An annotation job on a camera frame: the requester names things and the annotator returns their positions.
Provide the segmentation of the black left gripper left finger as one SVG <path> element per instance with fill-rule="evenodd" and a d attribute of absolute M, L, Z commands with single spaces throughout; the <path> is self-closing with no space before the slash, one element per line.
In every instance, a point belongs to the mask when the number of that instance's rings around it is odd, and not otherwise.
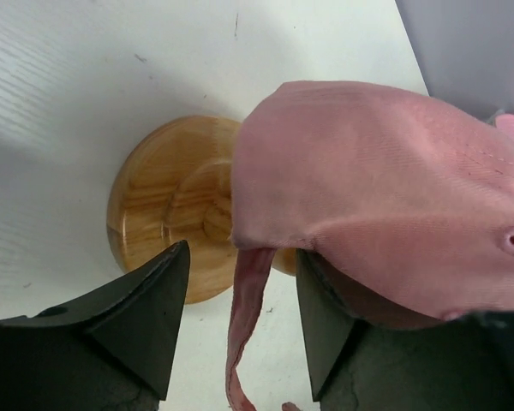
<path fill-rule="evenodd" d="M 0 410 L 158 409 L 188 274 L 179 241 L 85 295 L 0 320 Z"/>

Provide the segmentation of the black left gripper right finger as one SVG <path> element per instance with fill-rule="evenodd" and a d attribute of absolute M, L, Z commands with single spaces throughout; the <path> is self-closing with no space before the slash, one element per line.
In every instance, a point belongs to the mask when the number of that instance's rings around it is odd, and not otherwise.
<path fill-rule="evenodd" d="M 514 410 L 514 313 L 478 313 L 422 331 L 391 331 L 407 313 L 296 255 L 313 399 L 324 410 Z"/>

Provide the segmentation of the pink baseball cap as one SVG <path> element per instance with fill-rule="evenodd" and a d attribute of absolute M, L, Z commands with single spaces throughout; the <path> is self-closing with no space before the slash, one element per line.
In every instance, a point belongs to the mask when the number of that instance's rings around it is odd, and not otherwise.
<path fill-rule="evenodd" d="M 253 408 L 236 368 L 280 250 L 423 319 L 514 311 L 514 140 L 494 119 L 392 86 L 286 82 L 242 122 L 230 186 L 234 410 Z"/>

